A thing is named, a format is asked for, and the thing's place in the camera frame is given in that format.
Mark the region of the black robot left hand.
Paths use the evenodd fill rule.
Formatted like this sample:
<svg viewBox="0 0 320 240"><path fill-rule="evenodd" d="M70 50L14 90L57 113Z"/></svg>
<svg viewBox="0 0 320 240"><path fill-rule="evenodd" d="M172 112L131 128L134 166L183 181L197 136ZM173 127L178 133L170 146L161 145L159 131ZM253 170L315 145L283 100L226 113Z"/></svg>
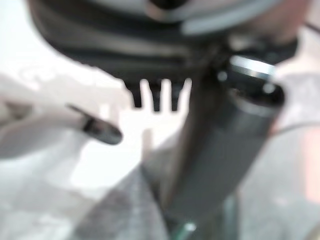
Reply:
<svg viewBox="0 0 320 240"><path fill-rule="evenodd" d="M33 23L55 50L121 79L134 106L147 80L160 109L171 81L172 110L192 81L174 155L151 174L171 221L206 221L263 147L286 95L276 65L292 58L307 0L29 0Z"/></svg>

